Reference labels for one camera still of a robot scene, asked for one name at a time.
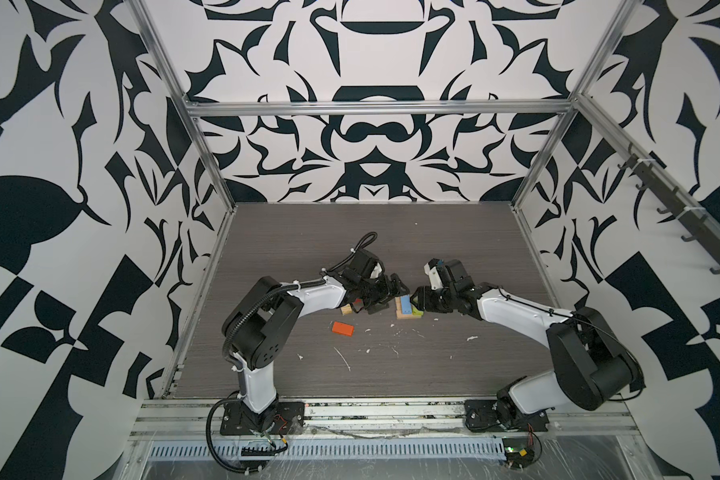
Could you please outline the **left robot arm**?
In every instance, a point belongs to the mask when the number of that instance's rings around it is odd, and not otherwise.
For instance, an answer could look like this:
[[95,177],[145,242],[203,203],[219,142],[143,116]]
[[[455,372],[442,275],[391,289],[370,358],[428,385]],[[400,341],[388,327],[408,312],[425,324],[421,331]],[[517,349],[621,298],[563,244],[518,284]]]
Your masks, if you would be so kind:
[[388,274],[363,248],[313,280],[260,278],[222,326],[222,356],[238,373],[243,405],[261,414],[277,402],[273,364],[300,318],[345,306],[374,314],[409,293],[398,275]]

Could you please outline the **natural wood block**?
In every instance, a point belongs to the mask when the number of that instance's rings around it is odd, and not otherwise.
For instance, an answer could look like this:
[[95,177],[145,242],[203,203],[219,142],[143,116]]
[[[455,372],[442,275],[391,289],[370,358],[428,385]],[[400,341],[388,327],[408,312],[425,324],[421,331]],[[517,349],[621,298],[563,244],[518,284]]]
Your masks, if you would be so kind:
[[396,318],[398,320],[416,319],[421,318],[424,315],[422,311],[413,306],[408,295],[397,297],[395,299],[395,305]]

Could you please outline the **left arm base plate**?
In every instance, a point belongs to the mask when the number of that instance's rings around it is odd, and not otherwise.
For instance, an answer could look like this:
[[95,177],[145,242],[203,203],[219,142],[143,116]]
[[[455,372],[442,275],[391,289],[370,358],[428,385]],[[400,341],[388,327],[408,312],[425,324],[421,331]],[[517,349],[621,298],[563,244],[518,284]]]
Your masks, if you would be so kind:
[[248,434],[287,435],[304,426],[303,402],[276,400],[261,413],[255,413],[242,400],[224,406],[220,434],[242,436]]

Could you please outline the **blue wood block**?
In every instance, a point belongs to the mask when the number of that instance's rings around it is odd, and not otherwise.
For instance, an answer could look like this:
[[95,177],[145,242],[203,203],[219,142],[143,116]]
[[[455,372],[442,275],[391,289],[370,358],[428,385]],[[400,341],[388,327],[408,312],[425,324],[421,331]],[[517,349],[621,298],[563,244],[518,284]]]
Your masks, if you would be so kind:
[[400,316],[412,315],[412,306],[409,295],[404,295],[398,298],[398,313]]

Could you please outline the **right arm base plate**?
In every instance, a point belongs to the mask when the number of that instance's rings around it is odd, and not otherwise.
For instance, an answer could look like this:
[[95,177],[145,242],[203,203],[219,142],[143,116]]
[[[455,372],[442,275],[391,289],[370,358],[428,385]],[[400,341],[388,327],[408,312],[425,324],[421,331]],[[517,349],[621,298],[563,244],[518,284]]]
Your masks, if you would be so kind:
[[464,402],[465,427],[481,432],[547,432],[549,419],[544,410],[523,413],[509,398],[470,399]]

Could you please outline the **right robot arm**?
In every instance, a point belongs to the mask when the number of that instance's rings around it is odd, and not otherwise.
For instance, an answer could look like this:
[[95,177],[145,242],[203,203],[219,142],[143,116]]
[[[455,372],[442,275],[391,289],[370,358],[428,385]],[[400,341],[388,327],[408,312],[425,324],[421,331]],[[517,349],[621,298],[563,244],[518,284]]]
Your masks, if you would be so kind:
[[452,313],[506,327],[548,349],[552,369],[525,377],[496,395],[499,416],[528,416],[567,403],[594,411],[625,388],[644,386],[632,352],[592,308],[558,309],[513,295],[491,283],[476,283],[458,260],[430,260],[429,284],[411,303],[425,312]]

